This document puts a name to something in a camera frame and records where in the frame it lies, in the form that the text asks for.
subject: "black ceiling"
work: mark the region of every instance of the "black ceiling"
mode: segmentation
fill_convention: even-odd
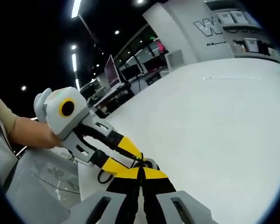
[[[96,37],[99,49],[95,49],[94,60],[101,69],[108,55],[116,55],[146,24],[142,14],[157,2],[144,0],[137,5],[135,1],[82,0],[79,13]],[[0,1],[0,97],[20,116],[34,116],[34,97],[47,87],[55,90],[75,86],[70,46],[75,43],[86,49],[91,39],[81,31],[81,21],[70,18],[73,3]],[[78,56],[83,60],[89,51]],[[83,73],[84,79],[91,80],[87,72]],[[26,91],[21,91],[22,85],[27,86]]]

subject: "yellow circle logo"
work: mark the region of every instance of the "yellow circle logo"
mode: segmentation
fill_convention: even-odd
[[[59,114],[61,117],[68,118],[75,110],[74,100],[67,98],[59,105]]]

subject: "computer monitor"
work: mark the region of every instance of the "computer monitor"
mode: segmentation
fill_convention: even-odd
[[[105,75],[111,88],[121,83],[112,55],[110,55],[105,66]]]
[[[126,79],[126,81],[128,81],[129,79],[139,75],[141,73],[141,71],[140,71],[138,65],[134,64],[126,69],[123,69],[121,71],[121,73],[124,76],[124,78]]]
[[[149,61],[144,62],[143,65],[148,72],[153,72],[161,67],[167,66],[166,60],[162,59],[160,56],[156,56]]]

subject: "white box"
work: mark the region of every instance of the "white box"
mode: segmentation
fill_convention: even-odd
[[[243,12],[231,11],[230,14],[236,23],[249,24],[249,21],[244,17]]]
[[[256,25],[256,26],[260,27],[258,22],[248,12],[244,12],[244,16],[249,21],[250,24],[253,24],[253,25]]]
[[[245,44],[249,52],[259,52],[257,39],[255,38],[244,38]]]
[[[217,15],[222,24],[234,24],[235,23],[233,18],[230,15],[230,13],[228,13],[228,12],[217,13]]]

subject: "human arm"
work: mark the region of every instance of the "human arm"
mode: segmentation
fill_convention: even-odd
[[[16,116],[1,99],[0,119],[11,142],[28,147],[61,147],[60,140],[52,133],[48,124]]]

